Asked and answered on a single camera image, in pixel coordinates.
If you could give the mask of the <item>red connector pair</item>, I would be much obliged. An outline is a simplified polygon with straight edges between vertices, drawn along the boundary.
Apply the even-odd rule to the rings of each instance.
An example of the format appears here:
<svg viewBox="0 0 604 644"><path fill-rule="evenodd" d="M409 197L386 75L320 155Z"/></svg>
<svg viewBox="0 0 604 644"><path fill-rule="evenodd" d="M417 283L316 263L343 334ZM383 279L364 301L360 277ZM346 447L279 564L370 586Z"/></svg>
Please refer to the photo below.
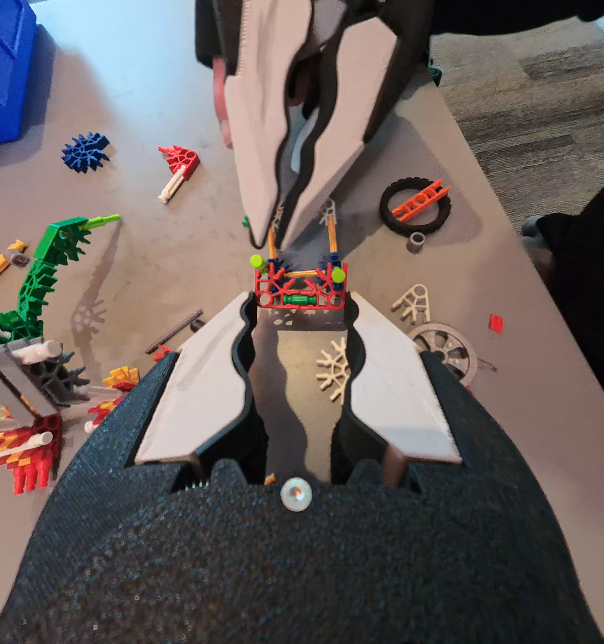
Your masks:
<svg viewBox="0 0 604 644"><path fill-rule="evenodd" d="M348 264L288 272L273 262L254 269L254 294L262 309L337 311L345 306Z"/></svg>

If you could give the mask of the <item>orange rod blue connector frame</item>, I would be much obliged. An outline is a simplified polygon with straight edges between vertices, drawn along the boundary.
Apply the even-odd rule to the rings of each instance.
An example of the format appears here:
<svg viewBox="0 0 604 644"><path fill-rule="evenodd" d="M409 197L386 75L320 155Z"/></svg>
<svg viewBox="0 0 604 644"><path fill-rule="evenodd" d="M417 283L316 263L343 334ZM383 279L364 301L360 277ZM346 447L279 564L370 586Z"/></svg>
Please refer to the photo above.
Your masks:
<svg viewBox="0 0 604 644"><path fill-rule="evenodd" d="M280 226L280 221L283 214L283 204L280 204L276 210L276 215L274 221L269 230L268 237L268 258L255 254L250 257L250 265L258 270L261 274L268 274L270 266L274 267L274 270L280 270L284 268L286 270L283 273L283 279L302 279L302 278L317 278L317 270L298 270L291 271L289 266L284 264L282 260L278 259L276 256L276 250L274 247L274 234L277 232L278 227ZM337 246L337 237L336 237L336 203L333 198L329 198L319 210L319 215L321 215L320 223L325 225L328 231L328 237L330 242L330 255L325 257L319 264L318 270L326 272L331 278L336 278L336 285L342 285L346 281L346 270L343 269L342 262L338 254Z"/></svg>

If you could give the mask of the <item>multicolour toy model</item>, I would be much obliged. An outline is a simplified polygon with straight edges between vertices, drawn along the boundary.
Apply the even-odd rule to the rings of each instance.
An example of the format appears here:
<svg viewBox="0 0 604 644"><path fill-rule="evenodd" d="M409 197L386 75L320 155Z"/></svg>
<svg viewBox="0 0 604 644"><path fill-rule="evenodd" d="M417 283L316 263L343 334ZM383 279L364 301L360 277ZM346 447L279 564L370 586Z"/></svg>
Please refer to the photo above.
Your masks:
<svg viewBox="0 0 604 644"><path fill-rule="evenodd" d="M61 342L9 341L0 331L0 468L10 471L15 496L49 485L66 423L83 417L93 433L140 383L137 368L122 366L91 385L72 358Z"/></svg>

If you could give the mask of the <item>thin grey rod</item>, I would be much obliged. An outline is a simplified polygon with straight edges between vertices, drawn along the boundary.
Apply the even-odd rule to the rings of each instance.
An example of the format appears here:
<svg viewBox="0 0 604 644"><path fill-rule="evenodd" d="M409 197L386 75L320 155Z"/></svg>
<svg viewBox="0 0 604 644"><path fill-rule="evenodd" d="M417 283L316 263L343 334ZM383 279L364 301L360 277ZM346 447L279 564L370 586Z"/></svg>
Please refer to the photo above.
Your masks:
<svg viewBox="0 0 604 644"><path fill-rule="evenodd" d="M149 346L146 348L145 353L146 354L152 354L159 345L164 344L165 342L169 341L171 338L173 338L175 335L177 335L179 332L185 329L186 326L190 326L194 320L198 319L201 317L203 314L202 309L197 309L193 313L189 314L184 320L179 322L176 326L174 326L170 331L163 333L156 341L151 342Z"/></svg>

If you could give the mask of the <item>person's shoe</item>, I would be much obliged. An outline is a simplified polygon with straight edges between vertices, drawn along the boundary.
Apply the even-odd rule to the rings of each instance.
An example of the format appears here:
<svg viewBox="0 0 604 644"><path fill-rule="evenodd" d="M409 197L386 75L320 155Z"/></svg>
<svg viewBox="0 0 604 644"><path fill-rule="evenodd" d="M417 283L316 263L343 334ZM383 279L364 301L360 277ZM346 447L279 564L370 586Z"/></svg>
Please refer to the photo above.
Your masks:
<svg viewBox="0 0 604 644"><path fill-rule="evenodd" d="M542 219L542 215L535 215L523 223L521 243L539 277L547 284L554 271L555 261L553 253L538 228L540 219Z"/></svg>

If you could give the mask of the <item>grey wheel hub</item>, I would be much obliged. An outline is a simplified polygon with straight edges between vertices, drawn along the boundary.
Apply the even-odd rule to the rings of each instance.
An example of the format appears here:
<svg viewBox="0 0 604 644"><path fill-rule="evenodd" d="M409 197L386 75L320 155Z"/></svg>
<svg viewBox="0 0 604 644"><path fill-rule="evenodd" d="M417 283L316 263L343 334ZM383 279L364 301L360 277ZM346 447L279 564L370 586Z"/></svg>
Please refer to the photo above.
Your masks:
<svg viewBox="0 0 604 644"><path fill-rule="evenodd" d="M471 342L457 329L443 323L419 325L408 337L420 348L431 352L465 387L478 371L478 358Z"/></svg>

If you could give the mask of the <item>black rubber tire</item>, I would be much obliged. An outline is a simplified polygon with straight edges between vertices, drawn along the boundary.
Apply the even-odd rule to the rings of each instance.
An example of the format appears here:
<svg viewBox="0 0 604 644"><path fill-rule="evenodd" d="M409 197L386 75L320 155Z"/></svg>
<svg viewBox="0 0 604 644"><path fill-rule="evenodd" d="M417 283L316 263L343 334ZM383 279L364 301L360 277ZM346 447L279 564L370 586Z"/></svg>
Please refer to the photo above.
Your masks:
<svg viewBox="0 0 604 644"><path fill-rule="evenodd" d="M404 237L410 237L410 235L416 231L422 232L426 236L429 236L442 228L451 214L451 199L449 197L449 194L434 204L438 207L438 213L432 221L429 221L427 223L413 223L414 219L418 217L419 214L413 219L406 222L396 221L391 216L391 210L394 209L389 205L391 199L398 193L404 191L415 191L416 194L418 191L417 189L422 189L427 185L427 180L429 179L419 177L403 178L393 182L385 189L380 199L379 214L383 223L390 230Z"/></svg>

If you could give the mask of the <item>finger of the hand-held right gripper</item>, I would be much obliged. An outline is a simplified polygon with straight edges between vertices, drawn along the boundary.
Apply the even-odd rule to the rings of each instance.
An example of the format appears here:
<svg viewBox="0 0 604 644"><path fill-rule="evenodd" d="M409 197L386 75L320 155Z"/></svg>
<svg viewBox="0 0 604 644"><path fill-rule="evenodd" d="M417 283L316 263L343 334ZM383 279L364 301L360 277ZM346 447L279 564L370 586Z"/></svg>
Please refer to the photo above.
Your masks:
<svg viewBox="0 0 604 644"><path fill-rule="evenodd" d="M289 133L285 93L312 14L311 1L222 1L224 95L243 211L257 249L276 212Z"/></svg>
<svg viewBox="0 0 604 644"><path fill-rule="evenodd" d="M343 25L324 47L317 119L300 150L298 180L285 199L279 248L303 232L360 156L396 49L397 36L381 19Z"/></svg>

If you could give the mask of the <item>orange rod grey end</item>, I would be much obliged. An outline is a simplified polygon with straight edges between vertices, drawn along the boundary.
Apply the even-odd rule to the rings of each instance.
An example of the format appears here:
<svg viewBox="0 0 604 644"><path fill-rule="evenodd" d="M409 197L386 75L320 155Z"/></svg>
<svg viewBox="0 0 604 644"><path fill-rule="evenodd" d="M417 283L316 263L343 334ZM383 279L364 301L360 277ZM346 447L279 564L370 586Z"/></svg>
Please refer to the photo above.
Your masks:
<svg viewBox="0 0 604 644"><path fill-rule="evenodd" d="M31 259L25 254L28 244L21 240L16 240L13 244L0 254L0 276L9 266L15 266L24 269L28 266Z"/></svg>

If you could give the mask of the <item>blue snowflake connector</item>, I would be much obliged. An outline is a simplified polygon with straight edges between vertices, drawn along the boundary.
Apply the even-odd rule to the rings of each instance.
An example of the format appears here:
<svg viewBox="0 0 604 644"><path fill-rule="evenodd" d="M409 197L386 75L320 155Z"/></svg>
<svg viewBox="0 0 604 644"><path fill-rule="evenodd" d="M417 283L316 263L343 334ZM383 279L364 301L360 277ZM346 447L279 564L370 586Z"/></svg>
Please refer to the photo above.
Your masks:
<svg viewBox="0 0 604 644"><path fill-rule="evenodd" d="M103 167L103 161L110 161L105 154L110 141L105 135L90 131L86 136L79 134L72 140L73 144L66 144L62 150L61 159L74 172L87 173L88 169L95 171L98 167Z"/></svg>

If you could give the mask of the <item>orange ladder connector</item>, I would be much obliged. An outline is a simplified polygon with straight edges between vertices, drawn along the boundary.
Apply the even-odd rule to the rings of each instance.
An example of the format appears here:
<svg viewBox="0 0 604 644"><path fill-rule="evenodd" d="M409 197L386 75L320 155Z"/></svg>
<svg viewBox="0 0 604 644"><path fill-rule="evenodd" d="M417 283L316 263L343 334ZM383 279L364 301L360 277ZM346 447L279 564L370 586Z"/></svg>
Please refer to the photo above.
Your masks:
<svg viewBox="0 0 604 644"><path fill-rule="evenodd" d="M391 216L396 221L409 221L425 211L429 206L446 197L450 189L450 186L443 187L442 179L433 182L427 180L427 185L422 189L417 189L418 191L413 197L392 209Z"/></svg>

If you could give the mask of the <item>blue plastic bin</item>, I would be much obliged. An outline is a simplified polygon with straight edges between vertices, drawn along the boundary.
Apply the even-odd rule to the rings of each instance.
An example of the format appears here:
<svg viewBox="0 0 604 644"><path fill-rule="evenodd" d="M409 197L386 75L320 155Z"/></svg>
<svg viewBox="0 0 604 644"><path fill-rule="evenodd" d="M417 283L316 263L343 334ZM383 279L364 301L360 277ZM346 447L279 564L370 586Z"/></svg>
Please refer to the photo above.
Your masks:
<svg viewBox="0 0 604 644"><path fill-rule="evenodd" d="M0 1L0 145L41 120L54 44L28 1Z"/></svg>

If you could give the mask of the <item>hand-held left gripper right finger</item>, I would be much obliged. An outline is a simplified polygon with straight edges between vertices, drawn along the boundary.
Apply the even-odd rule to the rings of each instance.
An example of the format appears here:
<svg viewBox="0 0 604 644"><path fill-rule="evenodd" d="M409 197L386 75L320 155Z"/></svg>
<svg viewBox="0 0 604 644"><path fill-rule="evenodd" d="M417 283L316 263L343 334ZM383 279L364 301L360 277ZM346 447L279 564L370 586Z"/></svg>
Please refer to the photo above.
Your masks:
<svg viewBox="0 0 604 644"><path fill-rule="evenodd" d="M349 461L382 462L387 447L411 461L462 458L415 343L356 292L344 306L346 382L341 446Z"/></svg>

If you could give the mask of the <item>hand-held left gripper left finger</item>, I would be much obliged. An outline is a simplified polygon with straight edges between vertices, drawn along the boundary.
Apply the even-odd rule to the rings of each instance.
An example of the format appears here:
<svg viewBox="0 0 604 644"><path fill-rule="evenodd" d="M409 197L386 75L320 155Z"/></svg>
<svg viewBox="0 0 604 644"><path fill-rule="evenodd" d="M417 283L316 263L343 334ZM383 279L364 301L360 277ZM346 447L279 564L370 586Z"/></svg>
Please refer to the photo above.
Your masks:
<svg viewBox="0 0 604 644"><path fill-rule="evenodd" d="M161 398L135 455L135 464L242 459L254 396L249 370L256 294L243 291L177 351Z"/></svg>

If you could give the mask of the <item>grey fan connector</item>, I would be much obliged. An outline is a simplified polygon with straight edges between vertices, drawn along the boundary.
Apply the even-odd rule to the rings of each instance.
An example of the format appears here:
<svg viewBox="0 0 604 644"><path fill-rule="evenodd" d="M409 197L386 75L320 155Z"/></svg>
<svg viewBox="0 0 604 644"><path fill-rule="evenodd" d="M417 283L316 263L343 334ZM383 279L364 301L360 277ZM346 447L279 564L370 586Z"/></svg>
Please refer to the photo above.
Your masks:
<svg viewBox="0 0 604 644"><path fill-rule="evenodd" d="M430 323L429 293L423 284L411 286L391 306L391 312L401 310L401 320L408 320L410 325Z"/></svg>

